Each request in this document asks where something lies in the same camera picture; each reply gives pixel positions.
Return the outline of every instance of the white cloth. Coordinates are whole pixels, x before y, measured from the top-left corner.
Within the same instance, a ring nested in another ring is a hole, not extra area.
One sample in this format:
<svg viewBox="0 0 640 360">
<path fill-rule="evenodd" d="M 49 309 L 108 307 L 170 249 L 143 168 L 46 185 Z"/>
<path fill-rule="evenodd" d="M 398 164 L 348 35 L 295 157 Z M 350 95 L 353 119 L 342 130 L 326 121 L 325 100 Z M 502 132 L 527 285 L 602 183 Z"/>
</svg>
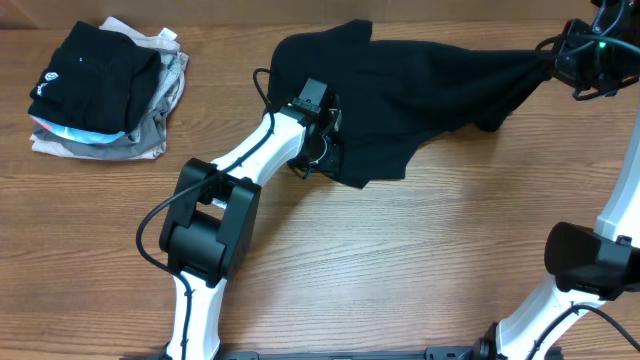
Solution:
<svg viewBox="0 0 640 360">
<path fill-rule="evenodd" d="M 149 103 L 149 109 L 148 109 L 149 111 L 153 110 L 158 104 L 158 102 L 160 101 L 160 99 L 166 98 L 168 100 L 168 103 L 170 104 L 169 113 L 173 111 L 173 109 L 176 107 L 176 105 L 180 101 L 180 97 L 182 96 L 182 93 L 184 92 L 184 84 L 185 84 L 184 72 L 187 67 L 187 62 L 189 61 L 189 56 L 180 52 L 180 44 L 178 44 L 176 41 L 172 39 L 168 39 L 160 35 L 144 36 L 143 34 L 129 27 L 122 21 L 111 16 L 107 18 L 104 24 L 100 26 L 100 29 L 107 30 L 107 31 L 116 31 L 116 32 L 125 34 L 129 36 L 136 45 L 157 50 L 161 54 L 163 63 L 169 63 L 176 59 L 180 62 L 181 71 L 179 71 L 178 74 L 171 73 L 171 72 L 169 72 L 169 74 L 167 74 L 166 72 L 164 74 L 161 74 L 161 78 L 162 77 L 170 78 L 175 76 L 176 80 L 175 81 L 164 81 L 165 79 L 161 80 L 158 91 L 156 92 L 154 97 L 151 99 Z M 153 160 L 166 152 L 167 150 L 166 118 L 167 116 L 164 116 L 161 121 L 156 123 L 158 132 L 164 135 L 165 141 L 162 144 L 150 150 L 145 151 L 141 155 L 129 158 L 127 160 Z M 139 136 L 139 132 L 140 132 L 139 129 L 136 128 L 131 134 L 129 134 L 129 137 L 132 139 L 135 139 L 136 134 L 138 134 Z M 73 152 L 71 152 L 69 149 L 65 148 L 64 145 L 60 143 L 57 143 L 55 141 L 38 139 L 34 135 L 30 137 L 30 140 L 33 141 L 31 150 L 36 152 L 46 153 L 46 154 L 55 155 L 59 157 L 67 157 L 67 158 L 103 160 L 103 159 L 98 159 L 98 158 L 89 157 L 89 156 L 76 155 Z"/>
</svg>

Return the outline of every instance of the table surface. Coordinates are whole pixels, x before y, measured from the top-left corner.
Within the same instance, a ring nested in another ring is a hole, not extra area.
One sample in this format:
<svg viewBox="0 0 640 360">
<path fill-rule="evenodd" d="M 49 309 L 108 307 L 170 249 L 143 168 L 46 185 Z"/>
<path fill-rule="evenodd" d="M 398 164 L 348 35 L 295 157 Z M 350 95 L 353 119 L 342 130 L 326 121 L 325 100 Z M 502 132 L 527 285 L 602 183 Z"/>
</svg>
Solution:
<svg viewBox="0 0 640 360">
<path fill-rule="evenodd" d="M 138 254 L 140 220 L 172 193 L 187 160 L 221 156 L 255 129 L 263 105 L 251 73 L 269 65 L 278 42 L 325 28 L 174 29 L 190 62 L 168 152 L 120 163 L 31 152 L 28 94 L 68 31 L 0 32 L 0 359 L 116 359 L 162 348 L 174 285 Z M 532 49 L 562 28 L 377 24 L 374 38 Z M 405 180 L 364 190 L 282 169 L 263 190 L 251 251 L 225 294 L 225 350 L 472 344 L 542 278 L 554 224 L 593 226 L 622 166 L 637 96 L 633 87 L 577 103 L 571 89 L 550 81 L 500 131 L 444 135 L 416 153 Z M 150 225 L 145 244 L 165 259 L 160 224 Z M 604 310 L 640 336 L 637 304 L 628 294 Z M 595 315 L 560 345 L 569 359 L 634 354 Z"/>
</svg>

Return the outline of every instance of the light blue fabric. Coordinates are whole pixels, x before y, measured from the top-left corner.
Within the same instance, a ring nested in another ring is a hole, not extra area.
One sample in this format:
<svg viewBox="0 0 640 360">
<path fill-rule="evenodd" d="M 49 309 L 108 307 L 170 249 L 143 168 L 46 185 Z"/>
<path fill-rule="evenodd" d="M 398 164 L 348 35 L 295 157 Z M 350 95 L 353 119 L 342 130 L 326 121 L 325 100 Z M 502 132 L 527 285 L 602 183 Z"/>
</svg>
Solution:
<svg viewBox="0 0 640 360">
<path fill-rule="evenodd" d="M 37 116 L 31 116 L 31 118 L 35 122 L 42 125 L 42 127 L 49 130 L 49 132 L 51 132 L 52 134 L 55 134 L 63 139 L 79 142 L 82 144 L 109 144 L 125 135 L 125 133 L 122 131 L 117 134 L 100 134 L 96 132 L 61 126 Z"/>
</svg>

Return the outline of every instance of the folded black cloth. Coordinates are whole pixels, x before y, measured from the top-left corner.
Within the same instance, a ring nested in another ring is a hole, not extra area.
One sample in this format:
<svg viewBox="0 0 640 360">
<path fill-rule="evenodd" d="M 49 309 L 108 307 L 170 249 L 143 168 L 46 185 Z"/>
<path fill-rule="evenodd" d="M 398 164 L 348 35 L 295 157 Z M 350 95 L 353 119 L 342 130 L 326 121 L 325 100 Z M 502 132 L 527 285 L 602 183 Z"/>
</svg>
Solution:
<svg viewBox="0 0 640 360">
<path fill-rule="evenodd" d="M 131 132 L 158 87 L 160 54 L 77 22 L 31 91 L 29 114 L 76 129 Z"/>
<path fill-rule="evenodd" d="M 340 96 L 343 163 L 334 180 L 364 187 L 403 179 L 425 141 L 474 123 L 497 130 L 544 80 L 534 51 L 471 51 L 422 41 L 370 41 L 355 20 L 286 38 L 271 61 L 268 98 L 280 109 L 308 78 Z"/>
</svg>

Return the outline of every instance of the wooden table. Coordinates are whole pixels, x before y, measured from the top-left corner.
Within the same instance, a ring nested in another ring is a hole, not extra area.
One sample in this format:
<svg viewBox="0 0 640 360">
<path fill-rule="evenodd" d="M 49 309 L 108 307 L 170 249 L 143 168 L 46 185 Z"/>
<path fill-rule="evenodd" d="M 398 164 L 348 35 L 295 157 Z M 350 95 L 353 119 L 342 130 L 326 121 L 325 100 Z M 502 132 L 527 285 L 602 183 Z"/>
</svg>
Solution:
<svg viewBox="0 0 640 360">
<path fill-rule="evenodd" d="M 562 27 L 381 24 L 374 37 L 532 49 Z M 117 359 L 161 349 L 173 327 L 173 281 L 136 251 L 138 223 L 172 193 L 188 159 L 225 154 L 255 129 L 263 106 L 251 72 L 269 65 L 278 42 L 324 28 L 174 29 L 191 60 L 168 153 L 125 163 L 31 152 L 28 94 L 68 31 L 0 32 L 0 359 Z M 499 132 L 468 127 L 442 136 L 413 157 L 406 180 L 362 191 L 278 172 L 225 295 L 226 350 L 472 344 L 541 279 L 555 223 L 595 223 L 622 165 L 637 96 L 634 87 L 576 103 L 571 89 L 550 81 Z M 160 223 L 145 243 L 164 259 Z M 636 336 L 638 299 L 604 306 Z M 560 344 L 569 359 L 634 354 L 593 315 Z"/>
</svg>

